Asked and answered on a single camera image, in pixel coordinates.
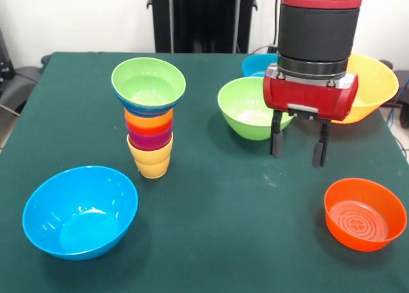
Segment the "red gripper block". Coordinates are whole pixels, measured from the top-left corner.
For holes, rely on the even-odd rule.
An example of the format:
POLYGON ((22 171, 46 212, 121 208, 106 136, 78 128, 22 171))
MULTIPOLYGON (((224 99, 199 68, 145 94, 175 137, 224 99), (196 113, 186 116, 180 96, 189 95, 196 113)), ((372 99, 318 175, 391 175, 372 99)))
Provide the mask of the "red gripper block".
POLYGON ((356 74, 346 74, 329 86, 327 80, 309 80, 287 76, 278 79, 266 75, 263 80, 265 104, 274 109, 271 126, 270 153, 281 156, 284 136, 281 132, 282 111, 303 111, 317 115, 321 120, 320 136, 314 146, 313 166, 324 167, 327 156, 330 121, 344 120, 351 111, 359 87, 356 74))

